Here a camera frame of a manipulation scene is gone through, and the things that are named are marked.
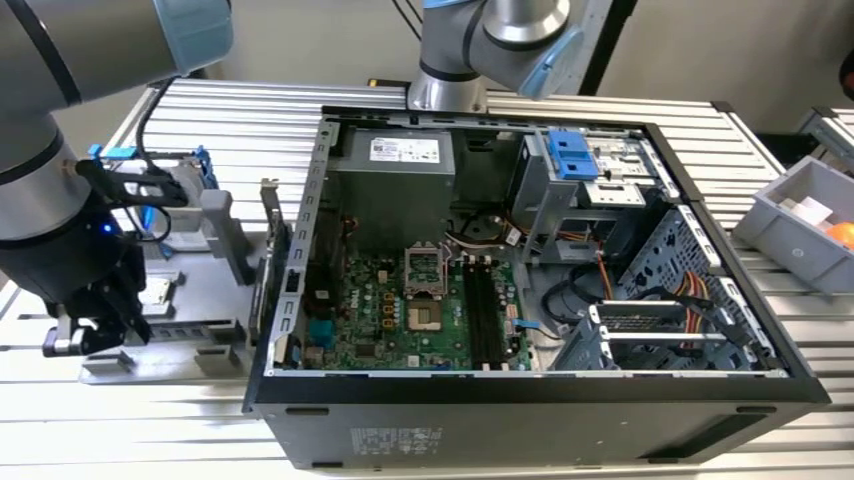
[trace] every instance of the motherboard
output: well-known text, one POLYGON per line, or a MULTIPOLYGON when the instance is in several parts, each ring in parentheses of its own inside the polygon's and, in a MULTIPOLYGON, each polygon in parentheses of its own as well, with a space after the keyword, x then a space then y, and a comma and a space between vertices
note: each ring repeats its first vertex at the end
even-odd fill
POLYGON ((357 254, 337 318, 310 323, 307 368, 530 370, 518 302, 508 263, 452 260, 430 245, 357 254))

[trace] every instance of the black computer chassis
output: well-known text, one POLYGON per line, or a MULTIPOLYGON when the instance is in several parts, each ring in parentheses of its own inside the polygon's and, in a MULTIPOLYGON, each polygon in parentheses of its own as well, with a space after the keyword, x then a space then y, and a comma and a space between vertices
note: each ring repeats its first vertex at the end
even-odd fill
MULTIPOLYGON (((365 128, 389 127, 389 115, 401 113, 323 109, 325 119, 338 118, 334 121, 365 128)), ((410 112, 414 125, 424 115, 410 112)), ((448 118, 449 123, 452 118, 469 117, 482 125, 574 123, 508 115, 430 115, 448 118)), ((640 129, 652 140, 789 376, 267 377, 271 322, 266 322, 245 410, 263 416, 297 468, 701 463, 831 403, 661 129, 650 123, 585 123, 640 129)), ((330 143, 327 136, 329 132, 319 132, 317 148, 330 143)))

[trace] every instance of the robotic arm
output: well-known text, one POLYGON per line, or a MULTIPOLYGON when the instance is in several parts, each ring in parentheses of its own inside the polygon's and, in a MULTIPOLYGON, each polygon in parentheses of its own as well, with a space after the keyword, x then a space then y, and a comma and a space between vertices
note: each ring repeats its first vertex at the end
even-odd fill
MULTIPOLYGON (((425 8, 410 108, 485 112, 482 75, 532 98, 554 93, 582 42, 569 0, 425 0, 425 8)), ((0 270, 59 319, 46 356, 151 335, 142 247, 111 213, 129 203, 115 201, 107 172, 75 158, 51 112, 189 74, 231 44, 229 0, 0 0, 0 270)), ((138 182, 181 193, 169 173, 147 174, 138 182)))
POLYGON ((568 80, 584 42, 570 0, 425 0, 416 110, 486 112, 486 76, 536 100, 568 80))
POLYGON ((46 356, 150 337, 142 247, 118 235, 51 112, 189 74, 231 44, 227 0, 0 0, 0 269, 59 319, 46 356))

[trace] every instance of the ram slot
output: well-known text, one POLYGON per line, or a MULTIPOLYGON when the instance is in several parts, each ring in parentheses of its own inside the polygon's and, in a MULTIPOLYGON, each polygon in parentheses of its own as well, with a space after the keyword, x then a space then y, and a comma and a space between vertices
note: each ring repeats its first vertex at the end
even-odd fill
POLYGON ((504 362, 502 331, 498 318, 498 298, 490 266, 469 264, 464 268, 466 312, 472 343, 473 368, 489 365, 500 369, 504 362))

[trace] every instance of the power supply label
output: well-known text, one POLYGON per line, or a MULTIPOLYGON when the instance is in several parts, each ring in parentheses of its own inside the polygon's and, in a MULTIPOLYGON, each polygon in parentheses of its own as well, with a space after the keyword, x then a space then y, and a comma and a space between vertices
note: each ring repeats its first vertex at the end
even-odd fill
POLYGON ((436 455, 442 428, 352 428, 357 455, 436 455))
POLYGON ((370 158, 374 162, 440 163, 440 140, 376 138, 370 158))

